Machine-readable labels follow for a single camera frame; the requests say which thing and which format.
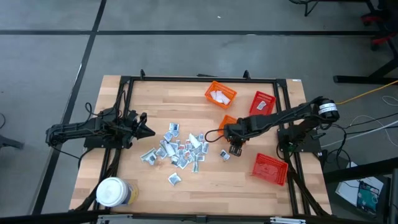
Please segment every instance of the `wooden table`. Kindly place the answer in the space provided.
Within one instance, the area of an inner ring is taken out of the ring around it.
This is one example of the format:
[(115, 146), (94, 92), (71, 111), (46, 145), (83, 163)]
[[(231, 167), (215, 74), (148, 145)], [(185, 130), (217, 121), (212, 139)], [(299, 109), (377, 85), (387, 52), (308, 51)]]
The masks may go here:
[[(104, 76), (99, 90), (95, 113), (113, 106), (118, 92), (120, 76)], [(281, 187), (251, 176), (256, 154), (261, 152), (277, 157), (277, 127), (252, 138), (243, 146), (241, 157), (231, 156), (227, 161), (220, 151), (228, 151), (225, 139), (210, 143), (205, 162), (199, 162), (199, 173), (192, 173), (192, 163), (184, 170), (170, 164), (170, 159), (158, 158), (154, 166), (141, 162), (140, 155), (159, 147), (159, 141), (169, 130), (169, 123), (180, 124), (181, 142), (189, 133), (206, 133), (217, 129), (224, 115), (249, 115), (256, 90), (273, 94), (271, 84), (226, 83), (238, 95), (232, 106), (224, 110), (204, 97), (210, 83), (206, 82), (145, 82), (135, 81), (130, 110), (148, 114), (147, 126), (156, 132), (154, 137), (133, 141), (133, 147), (124, 149), (118, 177), (135, 183), (139, 188), (136, 202), (130, 206), (113, 208), (114, 212), (212, 214), (212, 215), (291, 215), (287, 183)], [(287, 80), (290, 103), (297, 106), (305, 102), (300, 80)], [(279, 90), (282, 109), (283, 92)], [(79, 206), (98, 182), (104, 149), (95, 149), (81, 162), (70, 208)], [(305, 183), (324, 210), (331, 213), (325, 182), (319, 161), (311, 153), (301, 153)], [(177, 172), (182, 181), (176, 186), (168, 182), (169, 175)], [(300, 191), (296, 186), (300, 213), (303, 213)]]

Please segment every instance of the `gray floor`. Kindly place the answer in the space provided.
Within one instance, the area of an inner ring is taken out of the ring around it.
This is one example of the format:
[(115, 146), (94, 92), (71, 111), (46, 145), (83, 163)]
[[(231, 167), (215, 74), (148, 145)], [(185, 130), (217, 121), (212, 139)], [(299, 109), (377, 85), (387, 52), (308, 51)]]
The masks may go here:
[[(99, 0), (0, 0), (4, 6), (0, 7), (0, 29), (90, 30), (99, 4)], [(114, 0), (108, 1), (99, 29), (375, 29), (363, 27), (358, 19), (368, 12), (365, 4), (321, 2), (310, 17), (304, 17), (303, 10), (280, 0)], [(87, 40), (84, 35), (0, 36), (0, 112), (7, 117), (0, 134), (25, 142), (21, 151), (0, 150), (0, 177), (5, 183), (0, 185), (0, 217), (30, 212), (49, 152), (44, 131), (61, 120)], [(370, 51), (369, 39), (363, 37), (97, 36), (71, 122), (86, 119), (84, 104), (95, 104), (103, 75), (138, 75), (143, 68), (147, 75), (241, 77), (247, 69), (252, 77), (302, 79), (308, 100), (323, 95), (341, 101), (378, 86), (338, 85), (332, 82), (333, 75), (368, 75), (391, 57), (387, 46)], [(396, 87), (390, 87), (340, 106), (339, 123), (348, 125), (361, 114), (394, 113), (396, 109), (381, 100), (383, 95), (398, 98)], [(397, 131), (389, 132), (398, 144)], [(322, 144), (341, 137), (340, 130), (331, 129)], [(63, 150), (79, 155), (82, 145), (82, 140), (70, 141)], [(345, 149), (357, 164), (398, 155), (385, 132), (348, 141)], [(76, 174), (76, 160), (61, 155), (44, 213), (67, 211)], [(354, 218), (337, 205), (332, 209), (335, 215)]]

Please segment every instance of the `plastic basket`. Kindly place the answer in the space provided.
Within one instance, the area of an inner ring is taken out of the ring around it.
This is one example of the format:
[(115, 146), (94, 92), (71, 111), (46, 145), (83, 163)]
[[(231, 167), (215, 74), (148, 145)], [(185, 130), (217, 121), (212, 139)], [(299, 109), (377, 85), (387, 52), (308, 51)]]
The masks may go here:
[(253, 167), (253, 175), (277, 185), (285, 185), (287, 163), (271, 156), (258, 153)]
[[(218, 90), (221, 90), (223, 92), (223, 94), (230, 99), (230, 102), (227, 105), (225, 105), (224, 103), (219, 103), (219, 102), (213, 100), (213, 98), (211, 97), (210, 92), (218, 91)], [(209, 88), (207, 89), (207, 91), (205, 93), (205, 97), (207, 98), (208, 101), (215, 103), (216, 105), (218, 105), (224, 109), (227, 109), (231, 106), (232, 101), (235, 99), (236, 94), (237, 94), (236, 91), (228, 88), (227, 86), (224, 86), (221, 83), (213, 81), (211, 83), (211, 85), (209, 86)]]
[[(266, 102), (265, 107), (263, 107), (262, 110), (258, 110), (257, 106), (262, 102)], [(268, 94), (262, 93), (260, 91), (257, 91), (256, 94), (254, 95), (253, 102), (251, 103), (249, 115), (257, 115), (257, 114), (271, 114), (272, 109), (274, 109), (275, 105), (275, 97), (270, 96)]]
[[(218, 129), (223, 129), (224, 125), (226, 124), (236, 124), (236, 121), (238, 119), (231, 117), (230, 115), (225, 115), (223, 121), (221, 122), (220, 126), (218, 127)], [(223, 135), (224, 131), (220, 130), (218, 131), (218, 134)]]

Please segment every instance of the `white lid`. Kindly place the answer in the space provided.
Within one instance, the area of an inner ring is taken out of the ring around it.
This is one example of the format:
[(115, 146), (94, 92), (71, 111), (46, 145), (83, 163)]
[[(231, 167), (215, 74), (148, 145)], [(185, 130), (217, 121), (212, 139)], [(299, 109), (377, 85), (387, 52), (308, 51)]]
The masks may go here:
[(117, 177), (104, 179), (98, 186), (97, 202), (106, 207), (120, 205), (127, 195), (127, 185)]

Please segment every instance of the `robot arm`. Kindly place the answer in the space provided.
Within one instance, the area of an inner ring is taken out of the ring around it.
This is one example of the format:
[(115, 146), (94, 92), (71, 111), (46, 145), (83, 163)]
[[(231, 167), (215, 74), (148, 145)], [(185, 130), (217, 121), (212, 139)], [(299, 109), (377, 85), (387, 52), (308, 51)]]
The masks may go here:
[(127, 116), (119, 117), (114, 108), (108, 108), (101, 111), (97, 117), (82, 123), (53, 125), (45, 132), (47, 135), (45, 142), (54, 147), (69, 139), (86, 138), (86, 141), (95, 142), (95, 145), (86, 147), (112, 145), (129, 149), (133, 138), (140, 139), (155, 135), (155, 132), (145, 125), (146, 113), (140, 115), (139, 121), (137, 115), (135, 111), (131, 111)]
[(302, 139), (318, 125), (330, 125), (339, 118), (335, 102), (319, 96), (309, 103), (301, 104), (280, 113), (239, 118), (236, 124), (224, 126), (224, 137), (231, 143), (229, 152), (235, 156), (240, 156), (244, 142), (265, 133), (271, 127), (304, 119), (299, 125), (292, 126), (287, 130), (286, 140), (294, 143), (296, 139)]

